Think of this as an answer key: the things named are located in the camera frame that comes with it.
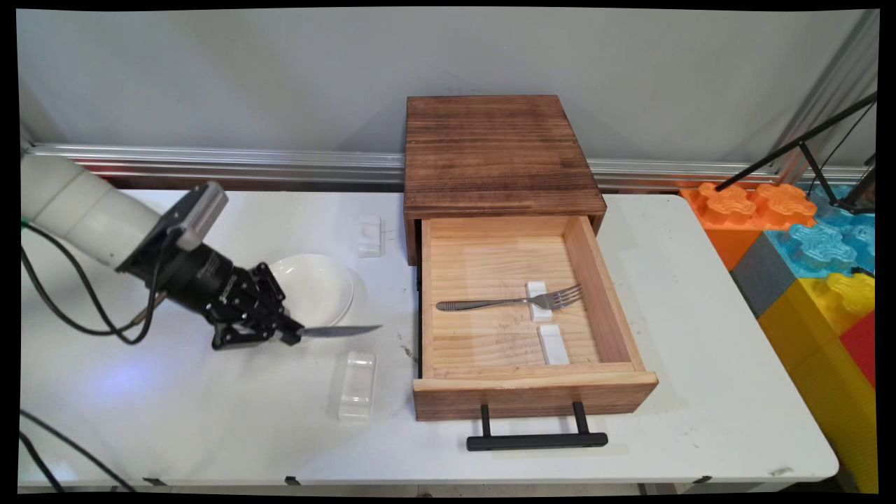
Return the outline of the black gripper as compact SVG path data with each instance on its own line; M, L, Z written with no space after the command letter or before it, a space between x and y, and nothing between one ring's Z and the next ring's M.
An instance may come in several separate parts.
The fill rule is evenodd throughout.
M212 323L214 351L256 347L278 335L287 345L301 342L305 329L288 315L286 295L266 262L238 267L227 256L202 244L192 251L161 240L137 250L121 272L155 285L170 300Z

